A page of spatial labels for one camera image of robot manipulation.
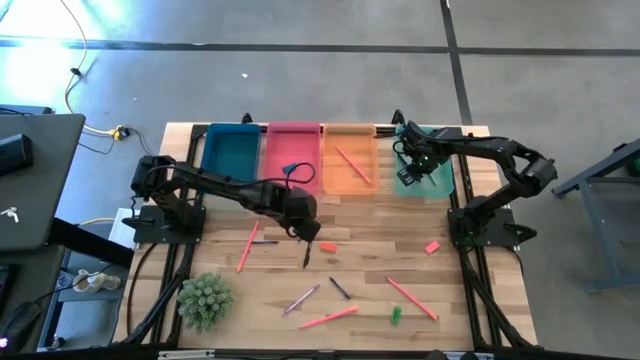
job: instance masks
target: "succulent plant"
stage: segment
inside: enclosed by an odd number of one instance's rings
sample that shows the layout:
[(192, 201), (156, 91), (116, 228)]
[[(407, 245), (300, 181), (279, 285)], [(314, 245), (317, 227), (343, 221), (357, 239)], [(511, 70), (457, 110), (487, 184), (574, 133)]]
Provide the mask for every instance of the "succulent plant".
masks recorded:
[(187, 320), (187, 327), (195, 328), (200, 334), (227, 316), (233, 297), (220, 274), (204, 273), (185, 280), (182, 285), (178, 312)]

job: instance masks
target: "purple marker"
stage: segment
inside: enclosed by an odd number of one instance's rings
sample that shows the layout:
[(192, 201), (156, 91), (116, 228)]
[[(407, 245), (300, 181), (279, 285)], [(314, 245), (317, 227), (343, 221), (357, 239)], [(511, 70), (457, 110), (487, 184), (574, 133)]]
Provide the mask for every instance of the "purple marker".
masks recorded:
[(298, 305), (302, 304), (304, 299), (308, 298), (309, 295), (313, 294), (316, 290), (318, 290), (319, 287), (320, 287), (320, 284), (316, 284), (316, 286), (309, 289), (309, 291), (307, 291), (306, 294), (302, 295), (300, 299), (294, 301), (293, 304), (287, 306), (287, 308), (284, 309), (284, 311), (282, 312), (282, 316), (287, 315), (288, 313), (293, 311), (293, 309), (295, 309)]

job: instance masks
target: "wooden tabletop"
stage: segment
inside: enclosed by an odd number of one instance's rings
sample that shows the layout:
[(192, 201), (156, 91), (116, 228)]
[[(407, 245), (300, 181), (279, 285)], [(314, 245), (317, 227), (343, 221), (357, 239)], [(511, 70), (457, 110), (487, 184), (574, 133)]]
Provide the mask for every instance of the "wooden tabletop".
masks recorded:
[[(160, 154), (186, 159), (192, 123), (168, 123)], [(476, 136), (489, 134), (485, 126), (463, 126)], [(196, 159), (202, 158), (200, 141)], [(378, 140), (380, 190), (373, 196), (318, 195), (318, 234), (311, 262), (302, 270), (305, 244), (288, 238), (274, 221), (259, 217), (238, 204), (205, 196), (208, 209), (202, 242), (196, 247), (191, 276), (221, 273), (231, 285), (236, 301), (216, 328), (197, 335), (183, 324), (182, 348), (239, 349), (342, 349), (342, 350), (470, 350), (473, 348), (462, 286), (460, 261), (449, 239), (446, 211), (449, 199), (400, 197), (393, 193), (391, 140)], [(500, 187), (492, 161), (468, 158), (475, 195), (488, 195)], [(459, 167), (454, 160), (454, 170)], [(464, 194), (458, 186), (461, 206)], [(279, 240), (278, 245), (254, 246), (244, 270), (236, 266), (255, 221), (256, 240)], [(432, 241), (441, 247), (430, 256), (424, 248)], [(337, 244), (336, 254), (321, 252), (319, 243)], [(158, 245), (140, 271), (133, 296), (133, 327), (156, 300), (167, 245)], [(146, 249), (135, 253), (132, 271)], [(514, 254), (487, 248), (487, 262), (496, 302), (521, 335), (537, 343), (520, 265)], [(177, 255), (180, 262), (182, 253)], [(345, 300), (329, 282), (334, 277), (352, 299)], [(389, 276), (436, 312), (435, 322), (389, 285)], [(313, 285), (318, 291), (297, 310), (282, 310)], [(129, 292), (127, 282), (125, 294)], [(478, 298), (482, 333), (489, 341), (486, 312)], [(122, 302), (114, 341), (126, 337), (126, 302)], [(162, 339), (169, 333), (175, 300), (167, 307)], [(397, 326), (391, 324), (395, 305), (402, 307)], [(313, 328), (303, 323), (358, 306), (356, 314)]]

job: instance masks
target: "orange marker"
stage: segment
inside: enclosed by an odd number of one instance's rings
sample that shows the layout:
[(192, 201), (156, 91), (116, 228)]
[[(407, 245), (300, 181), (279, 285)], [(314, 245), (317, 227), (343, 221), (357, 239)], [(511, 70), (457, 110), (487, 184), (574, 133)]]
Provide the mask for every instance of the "orange marker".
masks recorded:
[(247, 260), (247, 255), (249, 255), (249, 249), (251, 249), (251, 243), (253, 242), (253, 238), (256, 237), (256, 233), (258, 232), (258, 225), (260, 224), (260, 220), (256, 221), (256, 224), (253, 226), (253, 231), (249, 236), (249, 241), (247, 241), (247, 247), (244, 248), (244, 253), (242, 254), (242, 259), (240, 259), (240, 264), (238, 264), (238, 272), (242, 271), (242, 266), (244, 266), (244, 261)]
[(311, 320), (308, 323), (302, 324), (302, 326), (300, 326), (298, 329), (304, 329), (304, 328), (308, 328), (310, 326), (322, 324), (323, 322), (326, 322), (326, 321), (329, 321), (329, 320), (333, 320), (335, 318), (339, 318), (341, 316), (344, 316), (344, 315), (347, 315), (349, 313), (356, 312), (356, 311), (358, 311), (358, 307), (357, 306), (352, 306), (352, 307), (348, 308), (347, 310), (341, 311), (339, 313), (331, 314), (331, 315), (325, 316), (325, 317), (323, 317), (321, 319)]
[(336, 149), (338, 150), (338, 152), (340, 153), (340, 155), (342, 155), (342, 157), (349, 163), (349, 165), (351, 165), (351, 167), (353, 168), (353, 170), (355, 170), (360, 176), (362, 176), (362, 178), (364, 179), (364, 181), (367, 182), (367, 184), (371, 185), (371, 180), (369, 180), (369, 177), (367, 177), (367, 175), (365, 175), (362, 170), (360, 170), (360, 168), (358, 168), (356, 166), (356, 164), (351, 161), (351, 159), (349, 159), (349, 157), (347, 156), (347, 154), (344, 153), (344, 151), (342, 151), (342, 149), (340, 149), (339, 146), (336, 145)]
[(433, 311), (427, 309), (426, 306), (422, 305), (418, 299), (414, 298), (413, 295), (409, 294), (407, 292), (407, 290), (403, 289), (400, 287), (400, 285), (398, 285), (397, 282), (389, 279), (389, 277), (387, 277), (387, 281), (396, 287), (396, 289), (398, 289), (398, 291), (400, 291), (404, 296), (406, 296), (409, 300), (413, 301), (414, 304), (416, 304), (420, 309), (422, 309), (422, 311), (426, 312), (427, 315), (431, 316), (431, 318), (435, 321), (438, 321), (438, 315), (436, 315), (436, 313), (434, 313)]

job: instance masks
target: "eraser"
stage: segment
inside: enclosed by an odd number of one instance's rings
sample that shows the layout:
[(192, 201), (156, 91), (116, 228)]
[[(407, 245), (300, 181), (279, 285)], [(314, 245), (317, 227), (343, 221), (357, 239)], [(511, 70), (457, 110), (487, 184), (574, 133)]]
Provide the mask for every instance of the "eraser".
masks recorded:
[(402, 315), (402, 308), (400, 306), (394, 306), (393, 312), (391, 313), (391, 323), (393, 325), (398, 325), (400, 322), (400, 316)]
[(336, 252), (338, 251), (338, 246), (332, 243), (320, 243), (320, 250)]
[(434, 251), (438, 250), (439, 247), (440, 247), (440, 244), (437, 241), (433, 241), (431, 244), (427, 245), (427, 247), (424, 248), (424, 252), (426, 252), (427, 255), (429, 255)]

